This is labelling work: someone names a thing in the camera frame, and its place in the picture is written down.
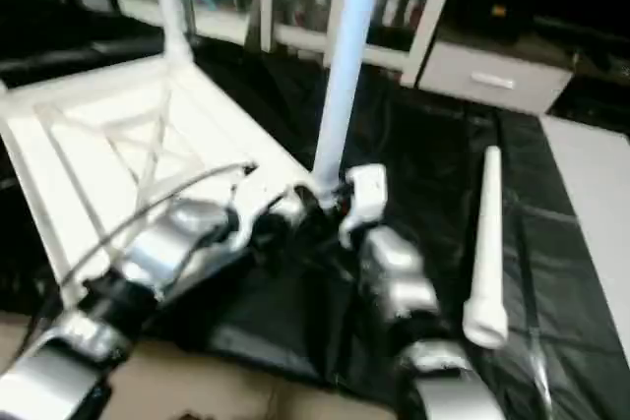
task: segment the light blue pole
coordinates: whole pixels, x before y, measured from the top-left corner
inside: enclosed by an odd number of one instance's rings
[[[339,184],[347,126],[375,3],[376,0],[344,0],[313,167],[313,175],[324,193]]]

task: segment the white cabinet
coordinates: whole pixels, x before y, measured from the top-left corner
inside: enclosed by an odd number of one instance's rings
[[[412,87],[446,0],[377,0],[364,62]],[[344,0],[261,0],[261,47],[274,42],[323,54],[330,64]]]
[[[472,101],[544,113],[571,71],[436,41],[419,87]]]

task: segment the floor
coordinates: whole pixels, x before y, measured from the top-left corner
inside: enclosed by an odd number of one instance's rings
[[[27,319],[0,313],[0,366],[19,344]],[[143,341],[112,378],[103,420],[177,419],[190,412],[216,420],[393,420],[386,409],[290,383],[157,341]]]

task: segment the white frame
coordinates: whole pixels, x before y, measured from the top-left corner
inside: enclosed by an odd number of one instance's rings
[[[367,44],[363,61],[375,66],[401,71],[401,85],[413,87],[427,53],[433,31],[446,0],[426,0],[420,23],[409,52]],[[273,25],[273,0],[261,0],[261,49],[269,52],[273,40],[281,44],[324,53],[324,64],[330,65],[344,0],[332,0],[326,33]]]

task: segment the white plastic rod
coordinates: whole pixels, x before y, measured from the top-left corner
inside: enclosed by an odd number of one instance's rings
[[[464,334],[477,346],[497,349],[508,337],[503,307],[501,150],[485,151],[471,298],[464,306]]]
[[[186,41],[184,8],[181,0],[159,0],[164,27],[164,54],[166,59],[192,61],[192,52]]]
[[[323,193],[339,184],[347,126],[375,3],[376,0],[344,0],[313,167]]]

